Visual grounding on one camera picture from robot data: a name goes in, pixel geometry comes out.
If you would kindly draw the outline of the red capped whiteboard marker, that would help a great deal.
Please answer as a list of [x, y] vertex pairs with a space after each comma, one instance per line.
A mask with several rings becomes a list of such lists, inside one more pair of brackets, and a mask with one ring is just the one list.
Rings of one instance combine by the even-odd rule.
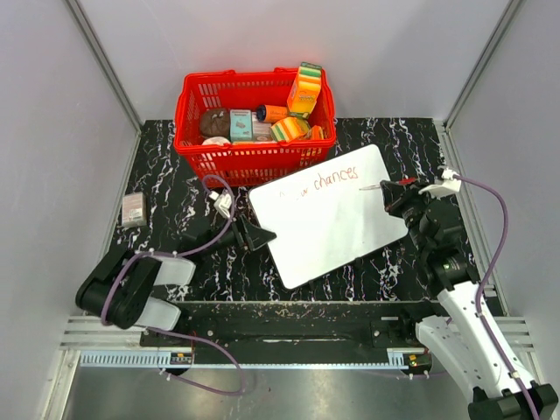
[[404, 178], [398, 181], [382, 180], [379, 184], [363, 186], [360, 188], [360, 191], [381, 190], [383, 187], [391, 186], [407, 186], [415, 182], [417, 182], [416, 178]]

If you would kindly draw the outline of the white whiteboard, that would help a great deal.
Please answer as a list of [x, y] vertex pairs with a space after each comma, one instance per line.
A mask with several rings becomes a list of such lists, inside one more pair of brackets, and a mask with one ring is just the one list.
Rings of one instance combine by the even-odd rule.
[[283, 286], [293, 290], [407, 235], [384, 209], [389, 179], [370, 144], [251, 189], [248, 202], [269, 243]]

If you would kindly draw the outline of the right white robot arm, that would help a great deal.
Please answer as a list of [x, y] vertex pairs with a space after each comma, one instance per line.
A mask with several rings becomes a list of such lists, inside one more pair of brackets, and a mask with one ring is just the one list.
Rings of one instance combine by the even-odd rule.
[[471, 419], [550, 419], [559, 403], [516, 356], [483, 297], [479, 277], [459, 248], [462, 223], [446, 201], [467, 179], [446, 169], [435, 184], [383, 180], [385, 211], [404, 221], [416, 264], [443, 315], [410, 310], [397, 330], [402, 343], [422, 344], [463, 392]]

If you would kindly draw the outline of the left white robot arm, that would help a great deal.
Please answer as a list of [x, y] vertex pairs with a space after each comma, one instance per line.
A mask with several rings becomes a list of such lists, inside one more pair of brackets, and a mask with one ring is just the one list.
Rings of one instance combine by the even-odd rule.
[[193, 280], [203, 259], [218, 250], [236, 246], [256, 251], [277, 235], [240, 216], [219, 235], [208, 222], [191, 227], [178, 244], [178, 251], [148, 251], [135, 258], [132, 249], [111, 248], [92, 270], [75, 295], [75, 304], [114, 326], [155, 326], [159, 336], [171, 346], [185, 343], [188, 323], [179, 318], [181, 310], [151, 296], [156, 286], [184, 286]]

